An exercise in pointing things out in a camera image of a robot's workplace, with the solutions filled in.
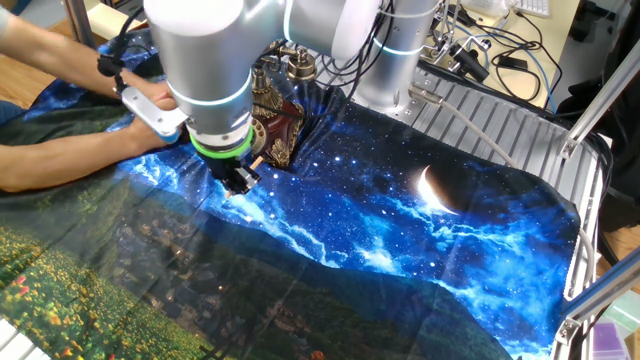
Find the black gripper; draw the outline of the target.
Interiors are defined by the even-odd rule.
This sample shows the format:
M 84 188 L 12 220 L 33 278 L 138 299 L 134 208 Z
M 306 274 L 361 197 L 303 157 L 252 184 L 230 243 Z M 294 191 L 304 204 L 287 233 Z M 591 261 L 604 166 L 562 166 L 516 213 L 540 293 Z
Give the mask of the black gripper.
M 231 193 L 246 194 L 261 180 L 261 176 L 250 168 L 250 152 L 229 158 L 202 155 L 202 159 L 212 176 L 223 176 L 221 182 Z

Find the person's right hand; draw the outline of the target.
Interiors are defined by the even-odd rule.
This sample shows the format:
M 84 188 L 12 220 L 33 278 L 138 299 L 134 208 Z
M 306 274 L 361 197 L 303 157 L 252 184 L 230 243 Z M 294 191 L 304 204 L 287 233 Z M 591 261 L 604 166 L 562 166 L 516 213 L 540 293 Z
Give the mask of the person's right hand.
M 135 118 L 127 128 L 131 140 L 139 153 L 145 153 L 168 145 L 168 142 L 157 135 L 139 118 Z

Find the person's left hand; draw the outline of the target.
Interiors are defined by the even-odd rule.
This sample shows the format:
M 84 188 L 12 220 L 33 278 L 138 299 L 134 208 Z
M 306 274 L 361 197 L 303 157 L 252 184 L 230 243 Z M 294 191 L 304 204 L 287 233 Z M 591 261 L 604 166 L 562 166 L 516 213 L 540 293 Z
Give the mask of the person's left hand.
M 122 79 L 127 85 L 138 89 L 160 109 L 173 110 L 177 107 L 166 82 L 150 82 L 128 71 L 124 72 Z

